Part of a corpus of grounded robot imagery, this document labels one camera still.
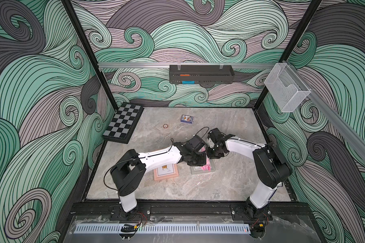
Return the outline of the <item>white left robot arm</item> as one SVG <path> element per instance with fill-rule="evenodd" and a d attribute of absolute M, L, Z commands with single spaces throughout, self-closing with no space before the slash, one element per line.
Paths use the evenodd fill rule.
<path fill-rule="evenodd" d="M 191 167 L 204 166 L 207 161 L 206 149 L 206 142 L 195 135 L 186 142 L 172 142 L 169 147 L 153 152 L 128 150 L 109 170 L 124 212 L 128 213 L 137 207 L 135 191 L 146 173 L 181 162 Z"/>

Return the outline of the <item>pink cloth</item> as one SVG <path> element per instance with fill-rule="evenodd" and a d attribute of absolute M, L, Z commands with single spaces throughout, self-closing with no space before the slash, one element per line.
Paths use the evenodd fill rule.
<path fill-rule="evenodd" d="M 200 149 L 200 152 L 206 152 L 206 147 L 202 147 Z M 203 171 L 211 171 L 211 164 L 210 164 L 210 159 L 208 158 L 208 156 L 206 156 L 206 164 L 204 166 L 201 167 L 201 170 Z"/>

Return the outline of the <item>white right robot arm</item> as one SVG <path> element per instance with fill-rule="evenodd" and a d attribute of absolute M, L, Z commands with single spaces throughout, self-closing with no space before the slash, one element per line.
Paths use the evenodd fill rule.
<path fill-rule="evenodd" d="M 232 134 L 226 135 L 217 128 L 211 130 L 207 138 L 210 143 L 206 151 L 209 159 L 220 159 L 235 152 L 254 161 L 259 180 L 246 200 L 246 212 L 249 218 L 257 218 L 265 213 L 270 199 L 293 173 L 279 147 L 272 142 L 258 144 Z"/>

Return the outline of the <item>green picture frame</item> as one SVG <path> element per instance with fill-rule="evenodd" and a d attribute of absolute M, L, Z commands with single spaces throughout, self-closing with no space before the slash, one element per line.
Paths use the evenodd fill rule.
<path fill-rule="evenodd" d="M 204 166 L 196 166 L 190 167 L 191 173 L 195 174 L 204 174 L 204 173 L 211 173 L 216 171 L 216 167 L 212 161 L 208 161 Z"/>

